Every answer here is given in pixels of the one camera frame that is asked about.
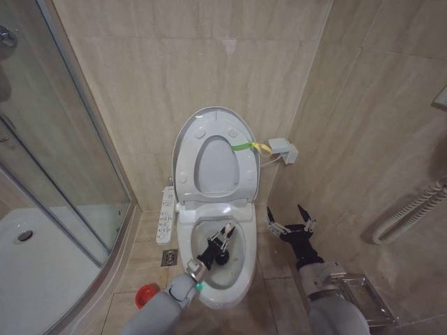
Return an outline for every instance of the shower enclosure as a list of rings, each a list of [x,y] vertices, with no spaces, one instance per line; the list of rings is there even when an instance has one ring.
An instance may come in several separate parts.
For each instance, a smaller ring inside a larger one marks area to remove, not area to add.
[[[2,335],[57,324],[108,263],[135,205],[51,10],[0,0]]]

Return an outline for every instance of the wall outlet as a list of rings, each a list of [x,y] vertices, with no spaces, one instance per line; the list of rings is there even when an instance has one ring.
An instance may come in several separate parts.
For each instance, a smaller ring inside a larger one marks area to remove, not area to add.
[[[268,145],[272,149],[273,154],[281,155],[285,164],[293,164],[298,157],[296,147],[283,137],[268,140]]]

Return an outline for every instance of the pipe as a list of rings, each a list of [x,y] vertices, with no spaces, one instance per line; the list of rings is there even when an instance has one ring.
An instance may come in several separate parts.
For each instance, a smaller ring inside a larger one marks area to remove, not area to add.
[[[429,186],[415,200],[409,202],[386,219],[374,231],[372,241],[375,244],[389,244],[395,241],[446,198],[447,185],[438,180],[434,186]]]

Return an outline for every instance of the white toilet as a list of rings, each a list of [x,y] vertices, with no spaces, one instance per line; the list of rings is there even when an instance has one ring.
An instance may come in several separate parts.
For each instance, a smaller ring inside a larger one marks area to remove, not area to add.
[[[177,238],[187,262],[207,248],[207,238],[228,222],[235,225],[225,265],[213,264],[199,299],[213,309],[231,308],[246,295],[256,261],[259,155],[231,146],[255,142],[248,125],[223,107],[199,110],[175,141],[173,176],[178,200]]]

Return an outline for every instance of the green tape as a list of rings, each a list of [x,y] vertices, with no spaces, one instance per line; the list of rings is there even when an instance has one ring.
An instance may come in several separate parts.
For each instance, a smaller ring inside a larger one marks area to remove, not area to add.
[[[251,146],[252,146],[251,142],[248,142],[248,143],[239,144],[239,145],[232,145],[231,149],[233,149],[233,151],[239,151],[239,150],[250,149]]]

